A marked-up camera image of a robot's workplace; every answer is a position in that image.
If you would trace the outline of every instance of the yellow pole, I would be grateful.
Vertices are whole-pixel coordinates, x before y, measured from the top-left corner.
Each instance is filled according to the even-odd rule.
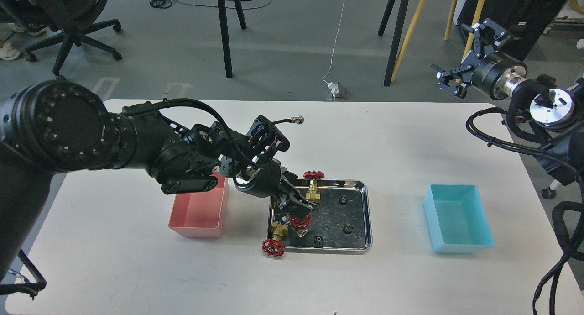
[[[398,59],[396,61],[396,65],[394,66],[394,73],[391,75],[391,82],[394,82],[396,79],[396,74],[400,69],[400,64],[403,59],[403,54],[407,49],[407,45],[409,45],[409,40],[412,38],[413,30],[416,29],[417,20],[420,18],[420,14],[424,9],[424,5],[426,4],[426,0],[420,0],[417,4],[416,12],[413,14],[412,21],[409,23],[409,28],[407,28],[407,33],[405,34],[405,38],[403,39],[403,45],[400,49],[400,54],[398,55]]]
[[[484,5],[485,5],[485,0],[478,0],[478,3],[476,4],[475,16],[473,17],[473,24],[472,25],[478,23],[478,20],[480,19],[480,13],[482,13],[482,7]],[[473,46],[473,40],[474,40],[474,34],[470,33],[469,38],[467,40],[467,46],[464,48],[463,59],[467,56],[467,54],[471,50],[471,48]]]
[[[448,22],[446,23],[446,33],[444,33],[444,40],[450,38],[450,28],[452,27],[452,18],[454,18],[454,10],[456,9],[456,3],[458,0],[452,0],[452,5],[450,5],[450,13],[448,14]]]

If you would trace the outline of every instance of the power outlet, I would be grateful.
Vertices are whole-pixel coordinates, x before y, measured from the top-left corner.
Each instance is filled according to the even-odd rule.
[[[329,99],[332,99],[333,101],[339,100],[339,99],[347,99],[347,96],[349,94],[349,89],[345,88],[342,84],[340,84],[340,82],[338,82],[337,84],[334,84],[333,82],[329,82],[328,84],[328,88],[329,88]]]

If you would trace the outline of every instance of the white table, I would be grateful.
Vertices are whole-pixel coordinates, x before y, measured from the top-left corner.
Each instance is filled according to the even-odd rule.
[[[110,111],[135,100],[109,100]],[[487,148],[467,117],[486,104],[209,101],[246,132],[263,114],[292,146],[277,158],[292,172],[321,170],[369,189],[373,246],[362,255],[261,252],[268,200],[231,187],[225,234],[190,240],[169,230],[173,196],[143,171],[75,172],[50,209],[30,257],[48,280],[18,314],[528,314],[533,291],[561,251],[519,155]],[[165,115],[191,126],[194,109]],[[509,139],[498,115],[478,119]],[[422,200],[428,186],[475,184],[496,246],[475,255],[432,252]],[[566,266],[557,313],[584,298]],[[547,308],[547,293],[539,307]]]

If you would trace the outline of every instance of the pink bin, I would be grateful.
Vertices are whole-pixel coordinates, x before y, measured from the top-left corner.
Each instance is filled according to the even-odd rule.
[[[177,194],[168,228],[184,237],[221,237],[227,208],[227,178],[209,192]]]

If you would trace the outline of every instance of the black table leg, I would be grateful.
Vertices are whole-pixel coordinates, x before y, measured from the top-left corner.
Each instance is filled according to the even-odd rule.
[[[223,42],[223,57],[225,58],[225,75],[228,78],[233,78],[233,70],[231,68],[231,50],[229,49],[229,32],[227,30],[227,9],[225,8],[225,0],[217,0],[219,7],[219,24],[221,24],[221,41]]]
[[[241,0],[233,0],[233,2],[235,3],[235,9],[237,11],[237,18],[239,18],[239,20],[240,20],[241,29],[245,30],[247,25],[245,23],[244,11],[241,8]]]
[[[407,11],[408,2],[409,0],[400,1],[400,11],[398,11],[394,40],[391,42],[390,59],[387,61],[386,78],[383,80],[383,85],[386,87],[390,86],[391,75],[394,73],[394,66],[396,65],[396,57],[398,55],[398,47],[400,46],[401,32],[403,30],[403,21],[405,21],[405,12]]]
[[[379,30],[377,31],[378,36],[383,36],[383,32],[386,31],[387,22],[390,20],[390,14],[392,9],[394,9],[394,3],[396,3],[396,0],[387,1],[386,11],[383,13],[381,25],[379,25]]]

